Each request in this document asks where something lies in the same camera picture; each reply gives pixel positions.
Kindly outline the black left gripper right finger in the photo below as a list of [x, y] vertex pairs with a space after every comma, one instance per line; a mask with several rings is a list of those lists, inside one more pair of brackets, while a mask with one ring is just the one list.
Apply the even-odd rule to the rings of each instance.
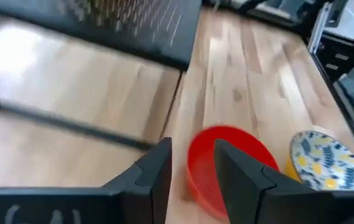
[[231, 224], [354, 224], [353, 190], [314, 190], [222, 139], [215, 167]]

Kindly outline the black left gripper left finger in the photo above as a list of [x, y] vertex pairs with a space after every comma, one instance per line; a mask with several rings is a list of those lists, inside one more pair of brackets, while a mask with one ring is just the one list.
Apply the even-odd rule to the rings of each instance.
[[100, 187], [0, 187], [0, 224], [165, 224], [172, 140]]

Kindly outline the yellow bowl with blue floral inside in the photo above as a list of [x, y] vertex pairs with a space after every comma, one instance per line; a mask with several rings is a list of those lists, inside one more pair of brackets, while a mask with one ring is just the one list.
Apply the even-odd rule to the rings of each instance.
[[354, 190], [354, 153], [318, 131], [292, 137], [285, 174], [314, 190]]

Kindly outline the red plastic bowl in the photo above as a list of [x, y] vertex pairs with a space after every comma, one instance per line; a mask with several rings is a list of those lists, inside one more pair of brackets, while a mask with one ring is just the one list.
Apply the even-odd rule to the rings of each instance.
[[198, 132], [187, 151], [187, 186], [195, 202], [209, 215], [223, 222], [228, 220], [217, 181], [214, 163], [215, 140], [226, 140], [258, 161], [279, 170], [266, 146], [252, 134], [228, 125], [210, 126]]

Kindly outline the silver aluminium bar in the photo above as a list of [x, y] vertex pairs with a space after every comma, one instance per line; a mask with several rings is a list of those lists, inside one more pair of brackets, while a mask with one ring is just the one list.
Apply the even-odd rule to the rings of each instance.
[[315, 54], [317, 51], [332, 5], [330, 1], [326, 1], [318, 13], [307, 46], [311, 54]]

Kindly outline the black perforated metal shelf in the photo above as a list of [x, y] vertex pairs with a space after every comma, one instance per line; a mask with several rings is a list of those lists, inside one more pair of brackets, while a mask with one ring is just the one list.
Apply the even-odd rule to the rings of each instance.
[[0, 0], [0, 110], [146, 151], [188, 69], [201, 0]]

